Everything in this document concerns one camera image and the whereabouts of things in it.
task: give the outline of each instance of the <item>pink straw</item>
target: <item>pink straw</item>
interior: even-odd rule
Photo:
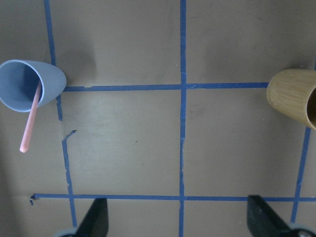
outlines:
[[[38,87],[36,88],[31,111],[30,111],[28,121],[25,126],[25,130],[24,130],[24,134],[23,134],[23,138],[22,138],[22,142],[20,146],[20,152],[23,152],[23,153],[27,152],[30,146],[36,111],[38,108],[38,103],[39,103],[39,98],[40,98],[40,92],[41,92],[41,81],[39,80],[39,84],[38,84]]]

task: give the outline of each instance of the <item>gray surface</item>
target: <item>gray surface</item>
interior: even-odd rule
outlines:
[[[291,204],[269,202],[284,220],[290,218]],[[188,201],[185,208],[185,237],[252,236],[247,229],[247,203],[241,201]]]
[[[262,82],[314,68],[315,11],[313,1],[187,1],[188,82]]]
[[[188,91],[186,195],[293,196],[305,127],[274,111],[265,92]]]
[[[78,220],[81,221],[91,200],[77,199]],[[108,200],[109,232],[117,236],[178,236],[179,202],[161,200]]]
[[[178,195],[179,91],[64,93],[75,194]]]
[[[51,0],[57,65],[68,86],[180,83],[179,1]],[[42,0],[0,3],[0,60],[50,61]],[[187,81],[262,82],[313,68],[315,1],[187,1]],[[39,108],[31,148],[19,153],[27,114],[0,104],[1,226],[51,236],[71,227],[61,140],[75,194],[178,195],[180,91],[64,92]],[[265,89],[188,90],[185,194],[293,197],[305,127],[274,111]],[[315,132],[302,197],[316,197]],[[76,199],[78,223],[92,200]],[[290,220],[292,202],[272,203]],[[297,221],[315,226],[315,203]],[[184,236],[249,236],[246,202],[186,201]],[[2,221],[4,213],[12,212]],[[178,236],[179,202],[109,200],[110,236]]]
[[[54,0],[58,66],[68,85],[179,83],[179,1]]]

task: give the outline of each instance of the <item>wooden cup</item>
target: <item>wooden cup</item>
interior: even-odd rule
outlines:
[[[271,79],[267,99],[274,109],[316,130],[316,71],[281,71]]]

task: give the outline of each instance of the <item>blue plastic cup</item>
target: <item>blue plastic cup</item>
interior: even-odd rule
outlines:
[[[10,109],[29,112],[39,80],[42,90],[38,107],[47,104],[66,87],[59,68],[44,62],[9,60],[0,65],[0,100]]]

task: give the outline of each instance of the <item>blue tape line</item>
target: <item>blue tape line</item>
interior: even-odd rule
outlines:
[[[179,237],[184,235],[184,174],[183,151],[186,138],[186,109],[187,109],[187,62],[186,62],[186,37],[187,37],[187,2],[180,1],[180,72],[181,72],[181,107],[180,107],[180,207],[179,207]]]
[[[57,96],[56,97],[56,101],[57,101],[57,112],[58,112],[58,119],[60,121],[63,120],[63,111],[62,111],[62,107],[61,107],[61,96]]]
[[[69,165],[69,157],[68,157],[68,148],[67,148],[67,139],[73,135],[76,130],[73,130],[69,133],[63,140],[62,140],[62,147],[64,153],[64,160],[65,160],[65,169],[66,169],[66,180],[68,183],[68,194],[69,194],[69,204],[70,204],[70,212],[73,221],[73,227],[77,226],[77,219],[76,219],[76,209],[75,209],[75,202],[73,198],[73,185],[70,176],[70,165]]]
[[[299,202],[314,202],[316,197],[300,197]]]
[[[69,198],[69,194],[34,194],[31,198]]]
[[[296,182],[295,198],[294,198],[293,208],[292,208],[292,215],[291,215],[291,222],[292,223],[294,223],[296,220],[296,214],[297,214],[297,209],[298,209],[298,203],[300,200],[300,193],[301,193],[301,187],[302,187],[302,182],[303,182],[303,175],[304,175],[304,169],[305,169],[305,163],[306,163],[310,135],[311,135],[311,129],[309,127],[306,127],[303,148],[302,148],[301,161],[300,161],[300,167],[299,167],[297,182]]]
[[[267,88],[268,82],[187,84],[187,89]]]
[[[294,201],[293,197],[263,197],[265,201]],[[248,201],[248,197],[199,197],[187,196],[187,201]]]
[[[47,36],[48,36],[48,44],[49,44],[49,52],[50,52],[50,63],[56,66],[55,44],[54,44],[54,36],[53,36],[53,26],[51,22],[49,0],[44,0],[44,9],[45,9]],[[62,108],[61,108],[60,95],[57,96],[56,100],[57,100],[58,119],[62,121],[63,114],[62,114]]]
[[[134,200],[177,200],[177,201],[247,201],[247,197],[205,197],[205,196],[152,196],[152,195],[100,195],[100,194],[34,194],[30,199],[73,198],[73,199],[134,199]],[[294,201],[294,197],[262,197],[265,201]],[[316,197],[300,197],[299,202],[316,202]]]
[[[245,83],[191,83],[186,85],[186,89],[238,89],[238,88],[266,88],[268,82],[245,82]],[[80,91],[130,91],[130,90],[181,90],[180,84],[165,85],[96,85],[92,87],[67,86],[64,92]]]
[[[49,0],[44,0],[44,9],[45,9],[48,43],[49,43],[50,62],[52,65],[56,66],[55,44],[54,44],[54,37],[53,37],[53,27],[51,23]]]
[[[166,85],[96,85],[92,87],[67,86],[64,92],[73,91],[127,91],[127,90],[180,90],[179,84]]]

